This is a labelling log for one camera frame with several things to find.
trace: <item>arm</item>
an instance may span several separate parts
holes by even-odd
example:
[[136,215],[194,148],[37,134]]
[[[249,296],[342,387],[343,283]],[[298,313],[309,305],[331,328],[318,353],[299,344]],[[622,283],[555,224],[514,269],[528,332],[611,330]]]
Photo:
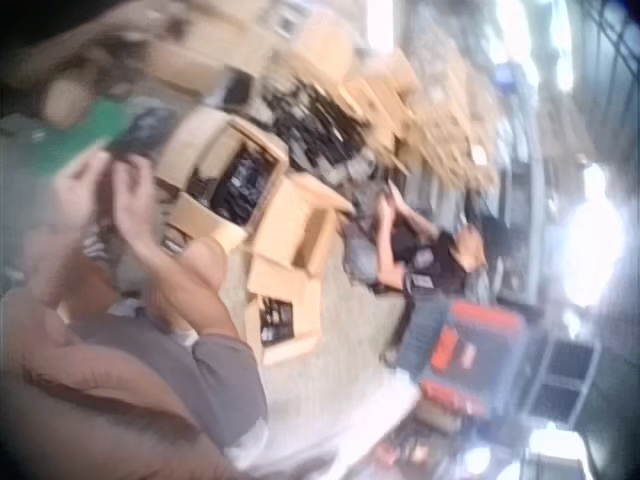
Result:
[[131,243],[143,268],[176,312],[198,335],[238,337],[218,293],[167,255],[155,242]]
[[391,248],[394,213],[395,211],[387,199],[381,197],[378,200],[378,234],[376,237],[378,281],[388,287],[402,290],[406,268],[403,264],[394,262]]
[[434,242],[440,235],[440,229],[407,205],[402,195],[400,195],[398,187],[391,182],[389,182],[389,189],[398,213],[404,217],[422,240]]
[[25,247],[27,289],[44,306],[55,309],[74,280],[73,259],[80,255],[79,232],[41,228],[32,232]]
[[76,280],[71,266],[81,255],[82,239],[96,215],[98,182],[109,155],[95,144],[56,175],[52,203],[59,217],[55,228],[33,232],[25,246],[28,289],[44,305],[57,308],[65,287]]
[[114,219],[123,238],[171,306],[199,335],[237,337],[238,332],[218,293],[167,255],[156,242],[151,165],[148,160],[135,156],[131,162],[137,175],[125,163],[114,165]]
[[408,205],[405,204],[404,208],[399,207],[398,213],[404,217],[422,240],[434,242],[438,238],[438,235],[440,235],[440,229],[438,227],[411,209]]

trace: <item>open cardboard box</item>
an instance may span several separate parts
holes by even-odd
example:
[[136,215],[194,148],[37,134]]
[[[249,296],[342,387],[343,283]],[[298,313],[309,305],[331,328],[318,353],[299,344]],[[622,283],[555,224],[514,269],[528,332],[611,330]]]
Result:
[[[203,128],[198,121],[207,121],[210,128]],[[243,146],[262,151],[273,169],[248,223],[237,225],[216,215],[184,190],[196,168],[201,177],[221,178]],[[181,190],[168,224],[189,238],[211,235],[229,252],[253,232],[274,187],[288,166],[287,147],[281,140],[245,120],[200,107],[183,121],[157,169],[158,178]]]
[[[245,312],[246,340],[256,359],[272,365],[312,351],[321,337],[319,278],[303,270],[289,269],[261,257],[254,257],[248,290],[255,295]],[[264,347],[260,337],[260,305],[269,297],[293,306],[293,338]]]
[[[262,218],[253,245],[248,290],[255,295],[245,315],[247,343],[270,365],[307,353],[321,335],[320,275],[335,238],[336,210],[351,204],[308,174],[282,178]],[[260,305],[269,297],[293,305],[294,337],[264,347]]]
[[253,240],[252,252],[287,268],[318,276],[337,224],[335,210],[351,204],[308,174],[283,178]]

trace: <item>package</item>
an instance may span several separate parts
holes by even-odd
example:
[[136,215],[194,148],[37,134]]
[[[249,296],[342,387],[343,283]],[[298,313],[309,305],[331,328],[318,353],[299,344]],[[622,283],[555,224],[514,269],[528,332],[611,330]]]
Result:
[[[245,317],[247,342],[265,365],[309,352],[318,343],[320,276],[336,235],[336,210],[351,209],[306,173],[283,178],[276,188],[252,244],[247,289],[256,298]],[[265,298],[292,305],[292,339],[264,345],[260,307]]]
[[373,129],[404,138],[409,112],[390,78],[354,77],[341,85],[340,93]]
[[[222,117],[216,116],[217,121],[210,122],[210,126],[215,131],[208,131],[207,134],[199,133],[195,135],[195,139],[190,138],[188,131],[183,131],[183,127],[187,128],[191,125],[195,127],[196,120],[199,118],[208,120],[214,118],[208,116],[205,110],[216,112],[213,109],[201,107],[185,119],[183,126],[174,135],[174,138],[176,136],[179,138],[165,149],[165,155],[158,166],[158,176],[167,183],[173,182],[175,187],[182,190],[168,224],[190,238],[212,235],[228,252],[242,243],[255,229],[274,187],[287,170],[289,159],[287,147],[279,139],[259,130],[245,120],[221,112],[218,114]],[[184,162],[183,156],[178,154],[181,149],[180,142],[190,147],[187,148],[187,162]],[[270,163],[271,168],[255,208],[252,208],[246,222],[238,224],[230,221],[228,216],[225,218],[226,215],[216,208],[220,203],[216,203],[214,197],[219,193],[220,184],[227,179],[230,170],[235,168],[234,161],[238,161],[238,155],[243,149],[251,149],[254,154]],[[168,152],[174,152],[175,155],[169,156]],[[195,195],[201,200],[198,201],[186,191],[189,179],[196,172],[205,179],[214,180],[211,198],[205,199],[202,195]]]
[[226,65],[259,76],[273,47],[271,35],[255,24],[193,13],[184,38],[151,44],[146,72],[188,92],[208,95]]
[[354,61],[354,32],[332,10],[314,8],[285,52],[287,62],[306,81],[339,85]]
[[324,187],[308,174],[282,179],[256,232],[252,252],[318,276],[336,230],[334,209],[350,208],[350,204],[330,189],[323,196],[313,186],[305,186],[305,182]]
[[[249,292],[255,298],[245,312],[246,341],[258,362],[272,365],[312,351],[321,338],[320,279],[309,277],[303,270],[290,269],[255,256],[251,264]],[[261,308],[264,299],[292,305],[293,338],[270,346],[261,338]]]
[[420,88],[415,70],[400,49],[390,55],[367,59],[359,71],[365,78],[387,79],[401,96],[414,93]]

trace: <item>bright light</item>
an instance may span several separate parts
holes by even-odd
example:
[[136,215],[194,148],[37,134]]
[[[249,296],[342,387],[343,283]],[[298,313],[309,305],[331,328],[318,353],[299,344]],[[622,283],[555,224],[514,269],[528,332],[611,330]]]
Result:
[[582,460],[587,456],[582,437],[567,430],[534,430],[529,437],[529,449],[547,457]]
[[598,200],[606,197],[607,178],[597,163],[592,163],[583,172],[584,195],[587,200]]
[[573,310],[567,309],[562,314],[562,323],[567,327],[567,331],[569,332],[569,338],[571,340],[575,340],[580,331],[582,330],[582,323],[580,322],[580,317],[575,314]]
[[496,480],[520,480],[520,463],[514,462],[505,468]]
[[394,49],[393,0],[367,0],[367,39],[378,53]]
[[509,57],[523,63],[531,53],[531,37],[524,7],[518,0],[496,0],[496,16]]
[[589,200],[576,211],[564,253],[564,289],[574,304],[598,303],[623,247],[622,222],[606,198]]
[[570,56],[561,56],[556,64],[556,82],[558,88],[563,92],[570,92],[573,89],[573,65]]
[[477,447],[464,454],[463,462],[467,473],[471,475],[482,475],[489,468],[491,461],[491,450],[487,447]]

